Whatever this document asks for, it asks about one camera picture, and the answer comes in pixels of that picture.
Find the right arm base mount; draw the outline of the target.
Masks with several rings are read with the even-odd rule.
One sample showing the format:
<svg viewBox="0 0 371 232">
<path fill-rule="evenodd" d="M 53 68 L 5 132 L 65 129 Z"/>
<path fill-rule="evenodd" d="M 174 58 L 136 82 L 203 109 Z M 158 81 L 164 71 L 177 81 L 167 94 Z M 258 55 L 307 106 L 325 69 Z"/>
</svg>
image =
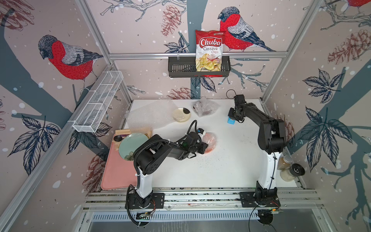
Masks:
<svg viewBox="0 0 371 232">
<path fill-rule="evenodd" d="M 239 192 L 239 200 L 242 202 L 243 208 L 254 208 L 254 207 L 268 207 L 268 208 L 279 208 L 281 207 L 278 196 L 266 196 L 259 198 L 254 192 L 243 191 Z"/>
</svg>

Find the blue tape dispenser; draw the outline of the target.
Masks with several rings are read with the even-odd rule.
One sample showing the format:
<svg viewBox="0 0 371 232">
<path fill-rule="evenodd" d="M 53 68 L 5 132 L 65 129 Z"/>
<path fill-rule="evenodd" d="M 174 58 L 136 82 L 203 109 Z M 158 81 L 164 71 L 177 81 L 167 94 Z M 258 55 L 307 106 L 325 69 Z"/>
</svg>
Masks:
<svg viewBox="0 0 371 232">
<path fill-rule="evenodd" d="M 235 124 L 235 120 L 234 119 L 231 119 L 231 118 L 228 118 L 228 124 L 234 125 Z"/>
</svg>

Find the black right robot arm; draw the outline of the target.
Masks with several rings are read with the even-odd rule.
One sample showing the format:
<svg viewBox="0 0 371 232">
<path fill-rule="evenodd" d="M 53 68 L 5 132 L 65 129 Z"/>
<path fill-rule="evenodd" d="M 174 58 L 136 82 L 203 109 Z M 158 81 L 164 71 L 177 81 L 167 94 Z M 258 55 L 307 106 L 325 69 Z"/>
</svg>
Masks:
<svg viewBox="0 0 371 232">
<path fill-rule="evenodd" d="M 278 158 L 287 145 L 285 123 L 275 119 L 257 108 L 253 103 L 247 103 L 244 95 L 234 96 L 235 106 L 229 110 L 231 120 L 243 123 L 246 118 L 252 120 L 258 127 L 258 145 L 264 151 L 262 173 L 255 188 L 255 201 L 266 205 L 277 198 L 276 173 Z"/>
</svg>

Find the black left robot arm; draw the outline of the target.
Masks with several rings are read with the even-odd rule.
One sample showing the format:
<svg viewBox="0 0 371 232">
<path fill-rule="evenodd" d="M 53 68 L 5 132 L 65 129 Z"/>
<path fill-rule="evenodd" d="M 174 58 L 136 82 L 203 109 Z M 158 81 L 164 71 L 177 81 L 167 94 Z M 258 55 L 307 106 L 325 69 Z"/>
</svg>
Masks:
<svg viewBox="0 0 371 232">
<path fill-rule="evenodd" d="M 194 120 L 187 133 L 172 142 L 163 139 L 158 134 L 152 136 L 148 141 L 135 150 L 133 156 L 133 165 L 136 171 L 137 184 L 130 186 L 128 190 L 133 189 L 134 198 L 145 208 L 152 201 L 153 187 L 152 174 L 160 167 L 166 158 L 174 158 L 182 161 L 192 159 L 198 154 L 204 154 L 208 144 L 202 139 L 206 131 L 197 127 L 197 121 Z"/>
</svg>

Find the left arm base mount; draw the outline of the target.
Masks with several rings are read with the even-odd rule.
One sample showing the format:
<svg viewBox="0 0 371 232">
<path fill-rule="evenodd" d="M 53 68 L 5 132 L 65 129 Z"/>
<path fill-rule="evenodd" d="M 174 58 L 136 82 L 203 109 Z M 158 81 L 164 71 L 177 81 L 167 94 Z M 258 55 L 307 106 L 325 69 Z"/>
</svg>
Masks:
<svg viewBox="0 0 371 232">
<path fill-rule="evenodd" d="M 125 208 L 129 210 L 134 209 L 163 209 L 165 194 L 164 193 L 151 193 L 145 198 L 141 198 L 139 194 L 129 193 L 126 196 Z"/>
</svg>

